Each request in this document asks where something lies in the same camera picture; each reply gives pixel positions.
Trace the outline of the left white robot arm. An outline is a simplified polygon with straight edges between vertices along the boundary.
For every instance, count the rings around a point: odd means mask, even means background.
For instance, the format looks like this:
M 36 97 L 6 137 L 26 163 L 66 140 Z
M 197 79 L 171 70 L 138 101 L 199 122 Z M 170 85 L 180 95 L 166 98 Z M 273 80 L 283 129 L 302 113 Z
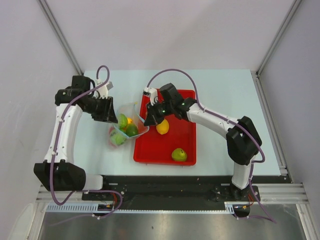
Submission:
M 110 196 L 111 188 L 98 174 L 86 173 L 75 165 L 74 146 L 77 128 L 83 113 L 97 122 L 117 123 L 110 81 L 92 80 L 74 75 L 71 85 L 55 95 L 55 124 L 48 151 L 33 171 L 47 191 L 88 191 L 100 200 Z

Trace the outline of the green pear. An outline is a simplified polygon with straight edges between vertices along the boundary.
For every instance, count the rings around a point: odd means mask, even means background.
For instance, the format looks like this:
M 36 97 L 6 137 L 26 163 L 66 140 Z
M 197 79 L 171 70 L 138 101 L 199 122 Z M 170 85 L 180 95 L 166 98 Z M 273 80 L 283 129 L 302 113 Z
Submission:
M 182 148 L 176 148 L 171 153 L 171 158 L 176 162 L 185 162 L 188 158 L 188 155 Z

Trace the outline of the green guava black stripe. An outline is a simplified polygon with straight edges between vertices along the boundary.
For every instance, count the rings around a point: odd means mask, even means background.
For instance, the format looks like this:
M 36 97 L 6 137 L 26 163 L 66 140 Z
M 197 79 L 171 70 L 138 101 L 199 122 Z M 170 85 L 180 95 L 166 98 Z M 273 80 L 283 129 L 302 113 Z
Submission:
M 121 133 L 118 133 L 118 132 L 113 132 L 111 134 L 111 137 L 112 137 L 112 142 L 115 146 L 121 146 L 127 140 L 126 137 L 124 137 Z

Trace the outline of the clear zip top bag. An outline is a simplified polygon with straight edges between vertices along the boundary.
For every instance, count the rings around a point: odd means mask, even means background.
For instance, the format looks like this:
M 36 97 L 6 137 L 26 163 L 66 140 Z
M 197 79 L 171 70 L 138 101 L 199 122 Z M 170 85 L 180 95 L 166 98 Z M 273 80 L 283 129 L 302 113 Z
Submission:
M 131 140 L 135 140 L 150 129 L 145 126 L 145 120 L 139 115 L 137 102 L 131 102 L 121 105 L 116 111 L 117 123 L 113 123 L 109 128 L 108 143 L 118 148 Z

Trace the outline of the red bell pepper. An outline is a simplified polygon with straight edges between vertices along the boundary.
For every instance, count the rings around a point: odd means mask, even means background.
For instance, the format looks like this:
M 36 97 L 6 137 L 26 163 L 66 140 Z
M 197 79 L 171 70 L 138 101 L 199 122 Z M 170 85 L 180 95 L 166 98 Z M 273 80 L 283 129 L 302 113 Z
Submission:
M 113 141 L 112 141 L 112 133 L 114 131 L 114 127 L 111 126 L 108 130 L 108 144 L 110 147 L 115 148 L 116 146 L 114 145 Z

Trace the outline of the orange papaya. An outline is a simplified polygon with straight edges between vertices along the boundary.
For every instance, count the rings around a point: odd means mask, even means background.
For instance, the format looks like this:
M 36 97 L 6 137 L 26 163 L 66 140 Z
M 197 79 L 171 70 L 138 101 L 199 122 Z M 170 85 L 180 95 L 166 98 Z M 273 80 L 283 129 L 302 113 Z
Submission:
M 127 124 L 132 124 L 132 123 L 133 123 L 133 120 L 130 117 L 128 117 L 127 118 Z

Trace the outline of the orange green mango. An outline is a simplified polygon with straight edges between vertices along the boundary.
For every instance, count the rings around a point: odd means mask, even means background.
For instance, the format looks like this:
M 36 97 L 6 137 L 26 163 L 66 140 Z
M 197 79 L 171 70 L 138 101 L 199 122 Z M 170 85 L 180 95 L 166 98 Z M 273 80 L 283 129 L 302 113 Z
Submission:
M 136 136 L 136 135 L 138 135 L 138 133 L 139 133 L 139 129 L 138 129 L 138 127 L 137 127 L 134 123 L 128 124 L 128 125 L 126 126 L 125 134 L 126 134 L 128 137 Z

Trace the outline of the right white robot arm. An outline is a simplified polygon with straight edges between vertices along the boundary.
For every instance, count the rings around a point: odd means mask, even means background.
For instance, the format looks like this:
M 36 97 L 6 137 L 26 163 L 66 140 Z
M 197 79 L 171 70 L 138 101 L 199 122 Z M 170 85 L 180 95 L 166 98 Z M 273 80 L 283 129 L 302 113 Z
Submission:
M 143 95 L 149 98 L 145 126 L 158 126 L 165 117 L 175 116 L 179 120 L 202 125 L 222 136 L 226 140 L 228 156 L 234 162 L 230 194 L 237 201 L 248 196 L 251 164 L 262 145 L 249 117 L 233 119 L 207 110 L 196 99 L 182 97 L 172 83 L 160 89 L 145 87 Z

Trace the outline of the yellow lemon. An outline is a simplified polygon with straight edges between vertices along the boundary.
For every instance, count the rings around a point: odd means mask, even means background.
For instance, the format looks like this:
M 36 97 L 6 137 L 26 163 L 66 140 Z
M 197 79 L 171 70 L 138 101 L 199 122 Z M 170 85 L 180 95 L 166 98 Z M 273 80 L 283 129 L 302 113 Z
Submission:
M 164 119 L 160 124 L 158 124 L 156 126 L 156 131 L 160 134 L 160 135 L 165 135 L 168 133 L 170 129 L 170 125 L 169 122 Z

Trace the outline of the green sugar apple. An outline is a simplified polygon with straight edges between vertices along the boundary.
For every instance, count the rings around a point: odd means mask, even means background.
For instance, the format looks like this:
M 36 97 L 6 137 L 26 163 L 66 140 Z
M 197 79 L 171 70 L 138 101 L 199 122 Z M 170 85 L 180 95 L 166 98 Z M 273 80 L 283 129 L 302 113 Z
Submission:
M 119 129 L 124 129 L 127 127 L 127 125 L 128 125 L 128 118 L 123 113 L 120 113 L 117 116 L 117 127 Z

